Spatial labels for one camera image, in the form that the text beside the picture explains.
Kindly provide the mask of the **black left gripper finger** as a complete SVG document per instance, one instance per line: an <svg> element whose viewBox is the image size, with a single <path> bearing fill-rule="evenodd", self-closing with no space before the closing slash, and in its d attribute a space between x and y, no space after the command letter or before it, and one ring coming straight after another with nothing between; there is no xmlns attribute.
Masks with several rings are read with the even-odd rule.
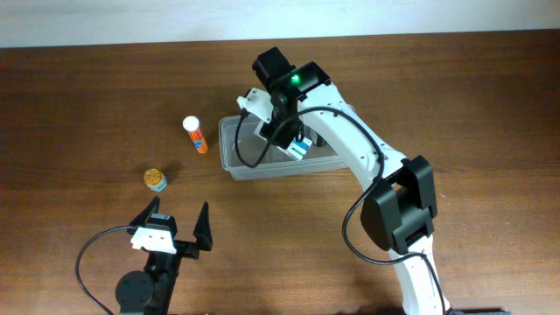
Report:
<svg viewBox="0 0 560 315"><path fill-rule="evenodd" d="M155 196L148 206L129 223L129 228L144 227L150 216L158 213L159 204L160 198Z"/></svg>
<svg viewBox="0 0 560 315"><path fill-rule="evenodd" d="M197 219L193 236L196 239L198 250L211 251L213 247L213 237L209 221L209 205L204 202L199 217Z"/></svg>

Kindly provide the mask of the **white Panadol medicine box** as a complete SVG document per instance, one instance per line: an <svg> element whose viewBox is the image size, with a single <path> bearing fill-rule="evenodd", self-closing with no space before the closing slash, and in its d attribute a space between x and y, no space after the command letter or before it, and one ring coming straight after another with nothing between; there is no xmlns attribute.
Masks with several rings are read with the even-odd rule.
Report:
<svg viewBox="0 0 560 315"><path fill-rule="evenodd" d="M300 142L294 139L285 150L285 153L294 160L302 160L311 146L312 140L307 137L304 137Z"/></svg>

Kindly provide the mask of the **dark brown syrup bottle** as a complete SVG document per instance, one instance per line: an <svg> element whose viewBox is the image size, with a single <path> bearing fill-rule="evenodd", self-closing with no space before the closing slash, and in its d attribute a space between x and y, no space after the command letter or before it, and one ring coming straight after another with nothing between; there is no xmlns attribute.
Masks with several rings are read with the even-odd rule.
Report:
<svg viewBox="0 0 560 315"><path fill-rule="evenodd" d="M315 134L311 137L313 144L318 147L323 147L326 144L326 140L319 134Z"/></svg>

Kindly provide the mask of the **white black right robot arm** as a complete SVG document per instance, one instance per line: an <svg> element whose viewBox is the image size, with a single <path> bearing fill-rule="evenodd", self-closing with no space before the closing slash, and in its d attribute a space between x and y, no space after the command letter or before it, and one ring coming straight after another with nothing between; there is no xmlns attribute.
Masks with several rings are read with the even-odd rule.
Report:
<svg viewBox="0 0 560 315"><path fill-rule="evenodd" d="M316 63L292 65L277 47L252 65L264 89L252 89L239 105L259 117L259 134L267 145L288 150L315 132L343 159L363 193L342 223L346 244L354 213L369 239L389 253L407 314L453 314L445 298L433 257L438 214L434 174L422 156L407 158L381 140L348 105L331 78Z"/></svg>

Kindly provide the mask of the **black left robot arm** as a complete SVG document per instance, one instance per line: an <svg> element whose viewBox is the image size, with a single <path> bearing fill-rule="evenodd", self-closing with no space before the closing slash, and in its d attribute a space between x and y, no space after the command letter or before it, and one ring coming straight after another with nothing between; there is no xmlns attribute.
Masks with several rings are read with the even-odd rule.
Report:
<svg viewBox="0 0 560 315"><path fill-rule="evenodd" d="M211 251L213 238L209 223L209 205L204 203L193 230L194 241L175 238L175 218L158 211L160 198L133 219L127 232L133 249L148 253L142 270L124 275L115 287L115 299L121 314L166 314L184 259L197 260L202 251Z"/></svg>

